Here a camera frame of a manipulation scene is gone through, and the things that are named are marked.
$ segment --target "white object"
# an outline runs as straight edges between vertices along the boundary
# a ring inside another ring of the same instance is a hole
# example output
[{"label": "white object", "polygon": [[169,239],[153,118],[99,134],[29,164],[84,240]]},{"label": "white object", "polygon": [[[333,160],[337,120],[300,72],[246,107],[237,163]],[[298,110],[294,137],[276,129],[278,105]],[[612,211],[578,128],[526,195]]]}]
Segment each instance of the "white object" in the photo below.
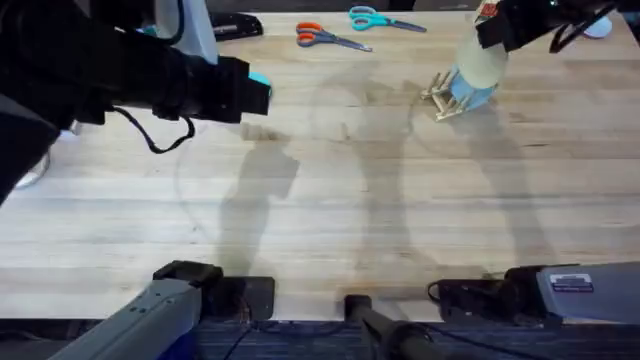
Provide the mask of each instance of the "white object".
[{"label": "white object", "polygon": [[51,155],[49,155],[49,153],[47,152],[42,157],[42,160],[40,160],[40,162],[36,164],[36,166],[34,166],[33,169],[29,170],[29,172],[26,173],[22,177],[22,179],[20,179],[20,181],[18,181],[15,188],[24,189],[27,186],[33,185],[36,182],[38,182],[38,180],[40,180],[44,176],[44,173],[47,172],[47,170],[49,169],[50,163],[51,163]]},{"label": "white object", "polygon": [[602,39],[609,35],[612,29],[613,23],[611,23],[611,20],[609,20],[608,17],[604,16],[593,23],[593,25],[589,26],[587,30],[584,31],[584,34],[590,38]]},{"label": "white object", "polygon": [[[158,36],[170,38],[178,31],[180,13],[177,0],[156,1]],[[183,0],[184,34],[174,45],[187,55],[202,56],[209,64],[218,64],[218,47],[205,0]]]},{"label": "white object", "polygon": [[504,76],[508,60],[509,55],[502,43],[482,48],[475,26],[456,52],[456,65],[460,73],[476,89],[495,86]]}]

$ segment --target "floor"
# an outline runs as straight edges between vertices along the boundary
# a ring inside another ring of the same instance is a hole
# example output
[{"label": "floor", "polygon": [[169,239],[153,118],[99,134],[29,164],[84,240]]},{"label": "floor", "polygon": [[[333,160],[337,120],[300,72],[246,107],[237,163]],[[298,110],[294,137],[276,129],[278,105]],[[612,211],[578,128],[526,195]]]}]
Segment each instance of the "floor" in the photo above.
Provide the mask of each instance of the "floor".
[{"label": "floor", "polygon": [[[20,332],[0,331],[0,358],[41,360],[54,354],[95,324],[72,322],[72,326],[50,329],[26,329]],[[640,358],[640,328],[627,325],[574,325],[560,330],[524,329],[503,326],[459,327],[433,324],[456,336],[486,343],[540,359],[557,360],[631,360]],[[254,329],[239,343],[227,359],[366,359],[366,348],[360,330],[342,323],[305,322],[253,324]],[[200,360],[222,360],[237,339],[248,329],[237,322],[219,323],[204,320],[196,329]],[[461,359],[517,359],[460,342],[431,331],[434,347],[447,355],[462,355]]]},{"label": "floor", "polygon": [[[389,0],[208,0],[216,11],[344,11],[353,4],[389,9],[401,2]],[[459,4],[477,0],[421,1],[416,8],[460,8]],[[640,17],[628,14],[627,20],[640,38]],[[0,320],[0,358],[46,359],[69,341],[84,333],[96,321],[8,321]],[[640,327],[626,325],[567,326],[559,331],[511,327],[456,327],[437,324],[441,329],[479,342],[553,359],[639,359]],[[363,359],[360,331],[339,323],[261,324],[239,344],[231,358],[240,359]],[[203,321],[196,329],[200,359],[223,359],[245,331],[237,323]],[[463,352],[480,359],[514,359],[489,350],[433,333],[436,346],[446,353]]]}]

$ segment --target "wood grain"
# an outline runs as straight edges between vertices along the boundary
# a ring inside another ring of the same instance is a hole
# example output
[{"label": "wood grain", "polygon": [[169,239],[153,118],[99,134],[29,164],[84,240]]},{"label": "wood grain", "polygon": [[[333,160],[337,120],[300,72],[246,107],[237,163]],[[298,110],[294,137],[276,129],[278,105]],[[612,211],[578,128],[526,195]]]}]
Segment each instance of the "wood grain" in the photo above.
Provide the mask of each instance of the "wood grain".
[{"label": "wood grain", "polygon": [[[638,260],[640,50],[622,18],[558,55],[549,38],[513,53],[490,106],[436,124],[419,92],[470,14],[394,16],[429,32],[260,14],[264,37],[220,46],[274,84],[244,130],[200,121],[158,156],[109,116],[56,144],[46,178],[0,210],[0,317],[103,318],[174,259],[274,276],[279,319],[339,318],[365,292],[419,320],[438,318],[424,286],[442,277]],[[303,20],[374,52],[300,48]],[[134,114],[159,144],[184,131]]]}]

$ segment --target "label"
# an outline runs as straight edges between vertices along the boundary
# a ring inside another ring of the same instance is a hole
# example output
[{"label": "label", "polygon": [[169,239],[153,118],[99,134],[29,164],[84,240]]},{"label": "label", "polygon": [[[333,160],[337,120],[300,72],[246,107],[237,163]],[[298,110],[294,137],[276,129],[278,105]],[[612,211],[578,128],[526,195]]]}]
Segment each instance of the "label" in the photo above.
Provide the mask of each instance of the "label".
[{"label": "label", "polygon": [[593,282],[589,274],[549,275],[551,287],[555,292],[592,293]]},{"label": "label", "polygon": [[480,4],[478,10],[476,10],[476,25],[498,15],[498,8],[496,7],[498,1],[499,0],[485,0]]}]

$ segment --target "black cable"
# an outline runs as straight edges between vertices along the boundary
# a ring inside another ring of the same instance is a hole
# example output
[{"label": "black cable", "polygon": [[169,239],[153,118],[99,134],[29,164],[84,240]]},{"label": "black cable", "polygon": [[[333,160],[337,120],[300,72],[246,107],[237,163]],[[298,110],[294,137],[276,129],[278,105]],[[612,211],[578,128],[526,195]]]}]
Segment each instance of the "black cable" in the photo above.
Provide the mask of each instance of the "black cable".
[{"label": "black cable", "polygon": [[429,296],[429,299],[430,299],[431,301],[433,301],[433,302],[434,302],[435,304],[437,304],[437,305],[440,305],[440,299],[439,299],[439,298],[437,298],[437,297],[435,297],[435,296],[433,295],[433,293],[431,292],[431,289],[432,289],[434,286],[437,286],[437,285],[438,285],[438,282],[437,282],[437,281],[434,281],[434,282],[430,283],[429,285],[427,285],[427,295]]},{"label": "black cable", "polygon": [[446,330],[442,330],[439,329],[431,324],[420,324],[421,326],[429,329],[429,330],[433,330],[441,335],[444,335],[446,337],[449,337],[451,339],[463,342],[463,343],[467,343],[469,345],[473,345],[479,348],[483,348],[483,349],[487,349],[487,350],[492,350],[492,351],[496,351],[496,352],[500,352],[503,354],[507,354],[507,355],[511,355],[511,356],[515,356],[515,357],[519,357],[522,359],[528,359],[528,360],[550,360],[549,358],[546,358],[544,356],[538,356],[538,355],[532,355],[532,354],[527,354],[527,353],[523,353],[520,352],[518,350],[511,350],[511,349],[507,349],[507,348],[503,348],[500,346],[496,346],[496,345],[491,345],[491,344],[487,344],[487,343],[483,343],[480,341],[476,341],[476,340],[472,340],[469,338],[466,338],[464,336],[460,336],[460,335],[456,335],[453,333],[450,333]]},{"label": "black cable", "polygon": [[322,337],[329,337],[332,335],[336,335],[341,333],[342,331],[344,331],[347,326],[348,323],[346,322],[340,322],[336,327],[334,327],[333,329],[330,329],[328,331],[322,331],[322,332],[313,332],[313,333],[300,333],[298,331],[292,330],[292,331],[283,331],[283,330],[271,330],[269,331],[269,329],[275,327],[276,325],[279,325],[278,323],[274,323],[271,324],[271,326],[267,327],[267,328],[261,328],[259,325],[256,325],[255,329],[263,334],[269,334],[269,335],[276,335],[276,336],[286,336],[286,337],[293,337],[293,338],[305,338],[305,339],[314,339],[314,338],[322,338]]},{"label": "black cable", "polygon": [[195,126],[193,126],[193,122],[191,121],[191,119],[189,119],[186,116],[182,116],[182,118],[187,122],[187,127],[189,128],[188,131],[187,131],[187,134],[183,135],[180,138],[178,138],[168,148],[160,149],[158,146],[156,146],[155,142],[153,141],[151,136],[149,136],[149,134],[147,134],[147,132],[142,127],[142,125],[140,125],[138,120],[136,120],[136,118],[134,118],[133,115],[131,115],[127,110],[122,109],[122,108],[118,108],[118,107],[112,107],[111,109],[108,109],[108,111],[115,111],[115,112],[121,114],[122,116],[124,116],[125,118],[127,118],[127,120],[129,120],[129,122],[131,124],[133,124],[133,126],[135,126],[136,129],[138,129],[138,131],[140,131],[140,133],[144,137],[144,140],[147,142],[147,146],[149,146],[149,150],[151,150],[151,152],[153,152],[154,154],[164,154],[166,152],[169,152],[169,151],[177,148],[178,146],[182,145],[182,143],[185,142],[185,140],[191,139],[192,137],[194,137],[196,135],[196,128],[195,128]]},{"label": "black cable", "polygon": [[178,30],[170,38],[167,38],[167,39],[158,38],[158,40],[162,41],[163,43],[169,46],[177,44],[182,39],[182,36],[184,35],[184,27],[186,22],[185,14],[184,14],[184,0],[177,0],[177,1],[178,1],[178,16],[180,17],[178,19]]},{"label": "black cable", "polygon": [[235,343],[233,343],[233,345],[231,345],[231,347],[229,348],[229,350],[227,351],[227,354],[222,358],[222,360],[229,360],[231,358],[231,355],[233,355],[233,352],[236,350],[236,348],[238,347],[238,345],[240,345],[240,343],[242,342],[242,340],[244,340],[244,338],[249,335],[249,333],[251,332],[251,330],[253,330],[252,327],[249,327],[245,332],[242,333],[242,335],[240,335],[238,337],[238,339],[236,340]]}]

